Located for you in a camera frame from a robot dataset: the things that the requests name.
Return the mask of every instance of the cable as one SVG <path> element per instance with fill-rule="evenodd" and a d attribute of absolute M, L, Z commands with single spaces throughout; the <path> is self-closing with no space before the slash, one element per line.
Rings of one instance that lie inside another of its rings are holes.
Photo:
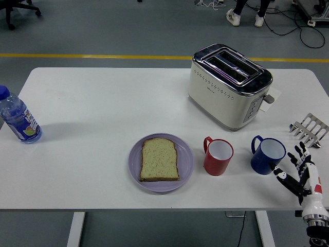
<path fill-rule="evenodd" d="M 201 3 L 202 6 L 206 6 L 206 7 L 212 7 L 214 10 L 218 10 L 218 9 L 215 9 L 216 7 L 219 8 L 219 7 L 225 7 L 226 5 L 223 4 L 224 1 L 220 1 L 220 0 L 213 0 L 212 3 L 210 4 L 205 4 L 203 1 Z"/>
<path fill-rule="evenodd" d="M 239 238 L 239 242 L 236 247 L 239 247 L 240 243 L 241 243 L 242 231 L 243 231 L 243 228 L 245 227 L 246 213 L 247 213 L 247 211 L 245 211 L 245 214 L 243 215 L 243 223 L 242 223 L 242 228 L 241 228 L 241 232 L 240 232 L 240 238 Z"/>
<path fill-rule="evenodd" d="M 256 7 L 252 7 L 252 6 L 249 6 L 248 4 L 246 4 L 246 6 L 249 7 L 249 8 L 251 8 L 251 9 L 253 9 L 253 10 L 255 10 L 255 11 L 258 11 L 258 10 L 259 10 L 259 8 L 258 8 L 257 6 L 256 6 Z M 281 13 L 281 14 L 283 14 L 285 17 L 287 17 L 287 18 L 293 20 L 294 23 L 295 23 L 295 25 L 297 26 L 296 28 L 294 28 L 293 30 L 291 30 L 291 31 L 289 31 L 289 32 L 287 32 L 287 33 L 280 34 L 280 33 L 276 33 L 276 32 L 274 32 L 274 30 L 271 29 L 271 28 L 268 26 L 268 24 L 267 24 L 267 22 L 266 22 L 266 20 L 265 20 L 265 18 L 264 18 L 264 22 L 265 22 L 267 28 L 268 28 L 272 33 L 274 33 L 274 34 L 276 34 L 276 35 L 278 35 L 278 36 L 285 36 L 285 35 L 288 35 L 288 34 L 294 32 L 294 31 L 297 30 L 297 29 L 300 29 L 300 33 L 299 33 L 300 41 L 301 41 L 305 46 L 307 46 L 308 48 L 319 49 L 319 48 L 321 48 L 321 47 L 323 47 L 323 46 L 325 45 L 325 37 L 324 37 L 324 35 L 323 35 L 318 29 L 316 29 L 316 28 L 314 28 L 314 27 L 310 27 L 310 26 L 300 26 L 300 25 L 298 25 L 297 21 L 302 21 L 303 19 L 297 19 L 297 18 L 296 18 L 297 14 L 298 14 L 297 11 L 292 11 L 292 10 L 281 11 L 281 10 L 279 10 L 279 9 L 277 9 L 277 8 L 268 8 L 268 9 L 272 9 L 272 10 L 275 10 L 275 11 L 277 11 L 277 12 L 274 12 L 274 13 L 273 13 L 273 12 L 266 12 L 266 14 L 279 14 L 279 13 Z M 294 18 L 291 18 L 291 17 L 289 17 L 288 15 L 286 15 L 285 12 L 293 12 L 293 13 L 295 13 Z M 318 32 L 318 33 L 322 36 L 322 38 L 323 38 L 323 43 L 322 43 L 322 45 L 320 45 L 320 46 L 316 46 L 316 47 L 313 47 L 313 46 L 307 45 L 307 44 L 303 41 L 303 38 L 302 38 L 302 31 L 304 30 L 303 28 L 311 28 L 312 30 L 315 30 L 316 32 Z"/>

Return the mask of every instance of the white shoe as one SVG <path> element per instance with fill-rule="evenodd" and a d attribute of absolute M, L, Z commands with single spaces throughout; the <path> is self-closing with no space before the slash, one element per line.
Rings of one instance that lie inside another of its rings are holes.
<path fill-rule="evenodd" d="M 240 25 L 240 16 L 235 14 L 234 9 L 230 9 L 226 13 L 226 19 L 234 26 L 237 27 Z"/>
<path fill-rule="evenodd" d="M 255 22 L 256 27 L 262 27 L 263 26 L 264 17 L 259 17 L 258 14 L 256 15 L 256 22 Z"/>

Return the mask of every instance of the white toaster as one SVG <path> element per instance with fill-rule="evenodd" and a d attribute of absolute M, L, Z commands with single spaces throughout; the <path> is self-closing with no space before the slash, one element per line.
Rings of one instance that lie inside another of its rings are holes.
<path fill-rule="evenodd" d="M 272 74 L 223 44 L 210 45 L 192 58 L 189 96 L 229 130 L 238 130 L 257 115 Z"/>

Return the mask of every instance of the cup handle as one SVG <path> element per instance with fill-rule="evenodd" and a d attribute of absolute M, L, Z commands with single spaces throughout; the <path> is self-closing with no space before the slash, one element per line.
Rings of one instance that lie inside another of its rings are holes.
<path fill-rule="evenodd" d="M 211 139 L 210 136 L 208 136 L 208 137 L 206 137 L 204 139 L 204 150 L 205 150 L 205 153 L 207 153 L 207 149 L 208 149 L 207 142 L 212 143 L 213 142 L 213 139 Z"/>
<path fill-rule="evenodd" d="M 252 154 L 255 154 L 256 150 L 255 150 L 255 141 L 256 139 L 260 140 L 261 142 L 264 140 L 260 135 L 255 136 L 252 141 L 251 141 L 251 152 Z"/>

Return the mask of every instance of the toast rack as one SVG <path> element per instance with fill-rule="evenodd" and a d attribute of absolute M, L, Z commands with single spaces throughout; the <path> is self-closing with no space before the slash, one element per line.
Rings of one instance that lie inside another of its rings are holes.
<path fill-rule="evenodd" d="M 296 131 L 294 136 L 300 135 L 299 140 L 306 138 L 304 144 L 310 142 L 309 148 L 321 148 L 319 141 L 329 131 L 329 127 L 313 114 L 308 113 L 303 121 L 290 125 L 289 133 L 293 131 Z"/>

